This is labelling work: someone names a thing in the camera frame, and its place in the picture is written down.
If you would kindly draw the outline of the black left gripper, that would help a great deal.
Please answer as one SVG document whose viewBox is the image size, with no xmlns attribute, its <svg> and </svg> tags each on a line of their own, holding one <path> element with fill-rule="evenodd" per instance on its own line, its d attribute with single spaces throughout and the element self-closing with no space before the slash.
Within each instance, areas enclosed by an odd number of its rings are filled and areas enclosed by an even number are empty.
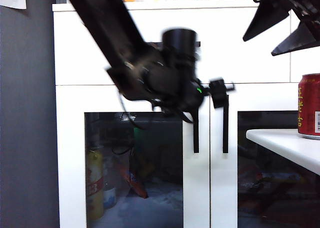
<svg viewBox="0 0 320 228">
<path fill-rule="evenodd" d="M 205 96 L 211 94 L 214 108 L 222 108 L 228 103 L 227 88 L 223 79 L 211 80 L 209 88 L 196 80 L 183 82 L 179 91 L 173 96 L 154 99 L 152 104 L 160 107 L 162 111 L 184 115 L 189 113 L 196 115 L 202 105 Z"/>
</svg>

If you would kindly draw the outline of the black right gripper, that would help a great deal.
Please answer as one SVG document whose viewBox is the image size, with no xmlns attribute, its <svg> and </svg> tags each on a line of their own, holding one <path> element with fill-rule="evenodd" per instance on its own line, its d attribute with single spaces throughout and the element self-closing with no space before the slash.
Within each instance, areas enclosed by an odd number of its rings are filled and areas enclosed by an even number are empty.
<svg viewBox="0 0 320 228">
<path fill-rule="evenodd" d="M 320 0 L 253 0 L 258 3 L 243 41 L 248 41 L 284 20 L 292 10 L 300 23 L 272 52 L 277 56 L 320 45 Z"/>
</svg>

